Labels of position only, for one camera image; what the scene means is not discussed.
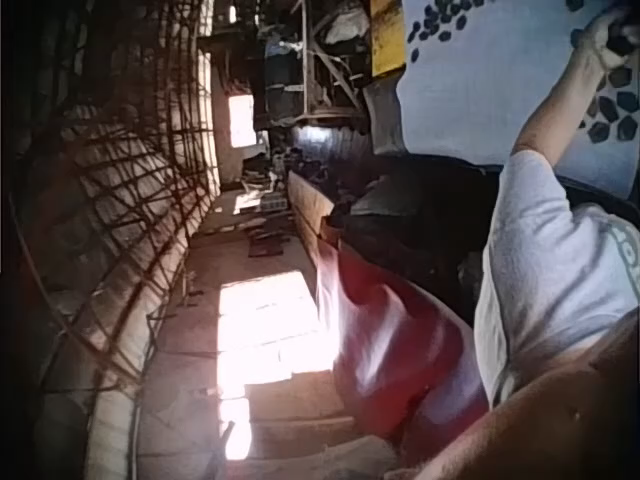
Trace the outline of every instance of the red fabric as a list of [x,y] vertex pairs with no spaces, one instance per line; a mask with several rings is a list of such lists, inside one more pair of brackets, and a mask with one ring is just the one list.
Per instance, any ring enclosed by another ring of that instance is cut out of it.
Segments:
[[318,307],[347,409],[366,433],[406,431],[412,463],[433,456],[487,411],[471,329],[348,247],[318,243]]

